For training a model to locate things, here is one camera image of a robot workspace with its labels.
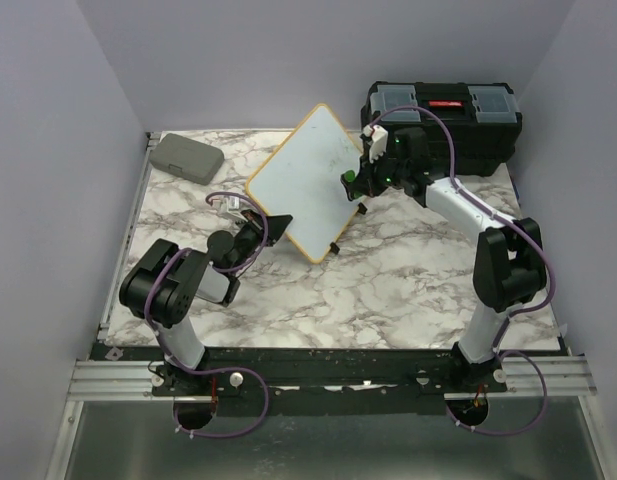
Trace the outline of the green whiteboard eraser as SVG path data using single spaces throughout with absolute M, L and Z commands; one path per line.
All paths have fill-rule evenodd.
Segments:
M 356 172 L 353 170 L 348 170 L 344 172 L 340 177 L 340 180 L 343 185 L 349 185 L 353 183 L 355 179 L 356 179 Z

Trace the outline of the yellow framed whiteboard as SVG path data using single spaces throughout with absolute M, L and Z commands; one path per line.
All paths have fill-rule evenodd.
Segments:
M 332 109 L 318 104 L 255 170 L 245 190 L 266 214 L 292 216 L 286 236 L 319 264 L 358 211 L 340 175 L 356 171 L 360 155 Z

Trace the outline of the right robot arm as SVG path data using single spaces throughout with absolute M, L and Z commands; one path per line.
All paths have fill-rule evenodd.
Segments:
M 421 128 L 391 134 L 379 125 L 367 125 L 361 140 L 358 172 L 341 176 L 349 200 L 399 190 L 442 216 L 475 246 L 472 285 L 477 306 L 457 344 L 463 358 L 447 370 L 455 389 L 471 391 L 484 380 L 481 364 L 494 359 L 510 315 L 546 286 L 539 225 L 483 203 L 444 167 L 427 168 L 427 137 Z

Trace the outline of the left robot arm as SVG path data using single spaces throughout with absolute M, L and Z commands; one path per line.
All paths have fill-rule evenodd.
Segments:
M 205 252 L 156 240 L 122 281 L 119 302 L 153 330 L 165 360 L 176 366 L 175 382 L 189 395 L 210 380 L 203 365 L 205 346 L 196 337 L 189 310 L 196 298 L 227 306 L 239 287 L 239 272 L 261 249 L 274 246 L 293 216 L 244 210 L 239 231 L 212 233 Z

